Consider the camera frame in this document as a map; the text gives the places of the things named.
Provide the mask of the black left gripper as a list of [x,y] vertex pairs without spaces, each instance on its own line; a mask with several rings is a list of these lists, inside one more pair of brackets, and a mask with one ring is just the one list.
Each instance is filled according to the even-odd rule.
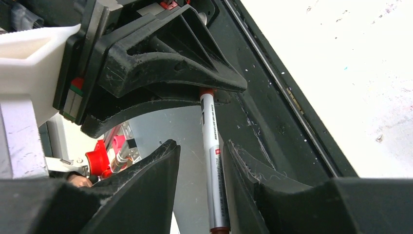
[[[67,20],[74,13],[60,1],[36,3],[32,10],[13,1],[13,28],[24,31],[40,28],[46,13]],[[31,91],[37,125],[62,108],[71,81],[83,77],[92,44],[85,40],[95,1],[80,1],[86,10],[83,23],[75,23],[57,52],[50,54],[40,77],[44,85]],[[98,138],[122,122],[147,113],[200,105],[199,90],[135,90],[153,83],[177,83],[243,92],[247,82],[227,61],[197,11],[189,5],[148,13],[102,40],[113,40],[107,52],[98,84],[111,94],[104,95],[86,111],[81,131]]]

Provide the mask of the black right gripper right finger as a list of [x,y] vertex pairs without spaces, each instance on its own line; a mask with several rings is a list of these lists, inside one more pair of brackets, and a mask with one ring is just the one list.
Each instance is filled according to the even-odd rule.
[[335,178],[311,187],[231,141],[224,144],[228,209],[235,234],[410,234],[410,179]]

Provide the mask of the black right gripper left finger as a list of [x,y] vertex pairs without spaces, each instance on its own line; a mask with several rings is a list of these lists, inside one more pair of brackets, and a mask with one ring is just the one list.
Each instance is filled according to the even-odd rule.
[[169,139],[143,160],[78,188],[65,180],[0,182],[3,234],[167,234],[180,146]]

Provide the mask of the red capped whiteboard marker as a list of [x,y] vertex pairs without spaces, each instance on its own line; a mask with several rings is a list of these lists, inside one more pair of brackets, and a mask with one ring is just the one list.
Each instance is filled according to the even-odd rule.
[[204,153],[206,158],[209,232],[211,234],[228,234],[230,233],[230,222],[213,89],[201,88],[200,101]]

